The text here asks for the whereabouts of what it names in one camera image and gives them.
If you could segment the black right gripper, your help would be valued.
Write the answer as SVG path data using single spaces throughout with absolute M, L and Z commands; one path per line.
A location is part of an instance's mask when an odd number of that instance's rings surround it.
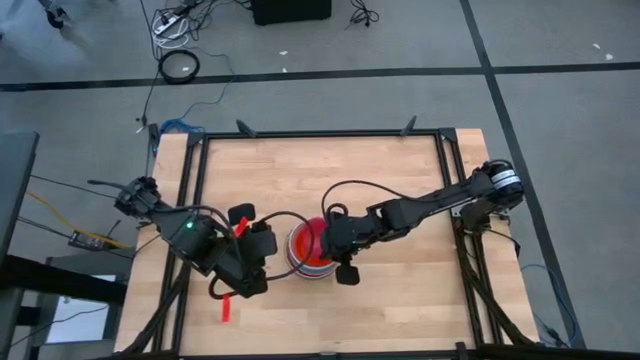
M 326 215 L 326 227 L 321 234 L 321 257 L 339 261 L 336 281 L 341 285 L 355 286 L 360 283 L 357 267 L 351 258 L 366 247 L 381 231 L 381 220 L 374 213 L 362 217 L 330 211 Z

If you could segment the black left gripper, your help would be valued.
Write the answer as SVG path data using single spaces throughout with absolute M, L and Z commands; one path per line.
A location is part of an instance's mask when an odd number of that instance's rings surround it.
M 230 207 L 227 214 L 230 224 L 237 225 L 236 239 L 219 261 L 219 279 L 231 289 L 231 296 L 250 298 L 265 293 L 266 258 L 278 251 L 275 234 L 269 225 L 252 228 L 248 222 L 242 222 L 256 218 L 252 203 Z

